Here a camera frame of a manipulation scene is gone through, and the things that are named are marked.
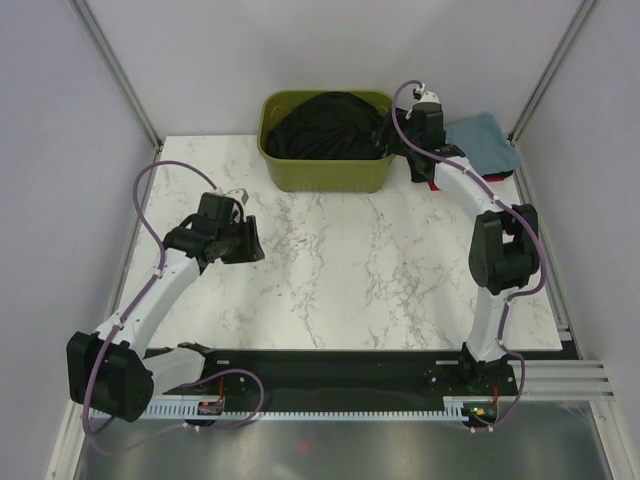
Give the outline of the black t shirt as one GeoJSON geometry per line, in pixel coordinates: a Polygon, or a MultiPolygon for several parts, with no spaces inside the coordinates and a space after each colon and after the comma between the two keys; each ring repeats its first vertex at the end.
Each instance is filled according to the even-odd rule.
{"type": "MultiPolygon", "coordinates": [[[[412,183],[426,183],[428,181],[434,183],[435,178],[435,162],[430,160],[422,161],[420,159],[408,158],[407,163],[410,169],[410,176],[412,183]]],[[[485,180],[486,177],[501,177],[503,181],[513,175],[514,171],[507,172],[498,172],[493,174],[483,175],[482,178],[485,180]]]]}

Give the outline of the blue-grey t shirt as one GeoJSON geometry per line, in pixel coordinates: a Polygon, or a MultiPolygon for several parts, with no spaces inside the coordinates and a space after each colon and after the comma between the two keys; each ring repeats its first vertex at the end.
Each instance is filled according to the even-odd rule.
{"type": "Polygon", "coordinates": [[[510,174],[522,159],[509,143],[500,124],[487,112],[459,120],[445,127],[446,139],[459,147],[482,176],[510,174]]]}

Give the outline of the red t shirt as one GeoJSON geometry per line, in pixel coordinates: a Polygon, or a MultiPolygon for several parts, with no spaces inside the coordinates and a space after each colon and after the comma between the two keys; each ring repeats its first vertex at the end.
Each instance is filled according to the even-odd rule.
{"type": "MultiPolygon", "coordinates": [[[[501,178],[501,177],[486,177],[485,181],[487,183],[497,183],[497,182],[502,182],[503,178],[501,178]]],[[[428,185],[428,187],[429,187],[429,189],[431,191],[439,191],[440,190],[440,188],[433,182],[428,181],[427,185],[428,185]]]]}

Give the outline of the olive green plastic bin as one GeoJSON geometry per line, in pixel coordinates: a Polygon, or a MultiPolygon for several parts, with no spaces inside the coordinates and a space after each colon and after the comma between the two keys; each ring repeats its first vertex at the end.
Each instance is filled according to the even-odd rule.
{"type": "Polygon", "coordinates": [[[376,192],[388,178],[393,155],[302,159],[298,155],[276,153],[269,140],[276,128],[300,106],[329,93],[328,90],[283,90],[267,97],[262,107],[257,147],[270,178],[285,192],[376,192]]]}

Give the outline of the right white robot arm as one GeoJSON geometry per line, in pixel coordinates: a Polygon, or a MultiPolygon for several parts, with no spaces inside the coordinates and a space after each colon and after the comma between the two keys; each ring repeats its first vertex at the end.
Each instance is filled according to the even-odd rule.
{"type": "Polygon", "coordinates": [[[511,305],[546,282],[535,207],[506,203],[465,154],[447,143],[442,105],[431,92],[418,92],[408,110],[391,106],[379,140],[448,194],[473,223],[468,265],[478,287],[474,322],[457,363],[429,379],[473,394],[507,383],[513,374],[508,360],[516,355],[505,344],[511,305]]]}

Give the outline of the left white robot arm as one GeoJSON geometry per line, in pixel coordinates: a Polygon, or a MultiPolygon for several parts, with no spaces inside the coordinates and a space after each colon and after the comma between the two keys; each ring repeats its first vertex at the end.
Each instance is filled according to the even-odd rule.
{"type": "Polygon", "coordinates": [[[207,349],[181,343],[149,356],[147,349],[165,317],[208,266],[264,259],[255,216],[244,207],[244,189],[206,192],[196,212],[170,230],[147,275],[92,333],[75,333],[66,346],[69,390],[88,422],[93,411],[134,422],[152,398],[179,387],[208,393],[219,369],[207,349]]]}

